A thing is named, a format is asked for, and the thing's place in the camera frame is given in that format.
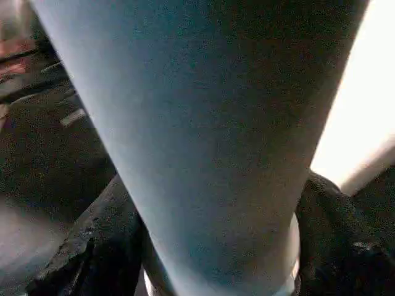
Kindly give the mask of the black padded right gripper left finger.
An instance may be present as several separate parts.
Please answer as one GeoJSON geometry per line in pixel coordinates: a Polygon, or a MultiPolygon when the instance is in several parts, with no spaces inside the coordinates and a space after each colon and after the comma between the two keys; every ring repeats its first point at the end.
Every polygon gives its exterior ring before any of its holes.
{"type": "Polygon", "coordinates": [[[73,224],[27,295],[134,295],[144,226],[120,176],[73,224]]]}

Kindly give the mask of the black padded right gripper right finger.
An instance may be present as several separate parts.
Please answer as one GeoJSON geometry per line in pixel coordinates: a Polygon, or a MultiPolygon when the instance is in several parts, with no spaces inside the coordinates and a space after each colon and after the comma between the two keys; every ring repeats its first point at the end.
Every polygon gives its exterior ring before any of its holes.
{"type": "Polygon", "coordinates": [[[310,171],[296,216],[300,295],[394,295],[394,256],[334,183],[310,171]]]}

